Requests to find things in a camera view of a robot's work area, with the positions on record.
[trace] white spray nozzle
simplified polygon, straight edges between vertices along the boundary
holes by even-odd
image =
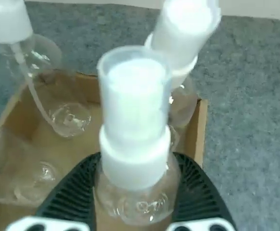
[[[0,0],[0,44],[13,44],[33,34],[24,0]]]
[[[160,55],[142,46],[107,52],[97,69],[103,171],[120,188],[151,187],[163,176],[169,154],[170,69]]]
[[[171,76],[162,57],[142,46],[106,53],[98,63],[104,126],[118,147],[152,142],[165,131]]]
[[[217,0],[166,0],[153,32],[151,48],[174,71],[190,66],[221,19]]]

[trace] bottle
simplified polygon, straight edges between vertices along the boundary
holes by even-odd
[[[217,0],[166,0],[155,29],[145,42],[146,47],[166,58],[172,70],[169,99],[172,150],[183,136],[197,104],[198,96],[189,73],[220,20]]]
[[[61,69],[62,53],[53,41],[33,33],[24,0],[0,0],[0,53],[14,80],[26,82],[56,133],[73,137],[84,132],[91,117],[76,74]]]
[[[0,203],[37,207],[62,179],[40,150],[0,128]]]
[[[107,52],[97,69],[104,119],[97,202],[127,225],[155,224],[172,213],[180,180],[169,151],[170,70],[142,46]]]

